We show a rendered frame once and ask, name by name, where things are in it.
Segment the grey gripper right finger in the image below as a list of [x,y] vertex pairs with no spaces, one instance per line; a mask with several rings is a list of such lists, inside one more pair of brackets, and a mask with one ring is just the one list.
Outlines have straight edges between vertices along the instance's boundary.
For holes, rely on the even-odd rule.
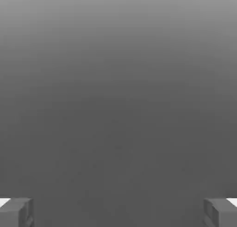
[[205,198],[203,227],[237,227],[237,198]]

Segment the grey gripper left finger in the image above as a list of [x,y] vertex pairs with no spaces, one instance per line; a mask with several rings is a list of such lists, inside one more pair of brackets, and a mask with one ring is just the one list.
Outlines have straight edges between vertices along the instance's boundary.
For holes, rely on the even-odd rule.
[[0,227],[34,227],[34,200],[0,198]]

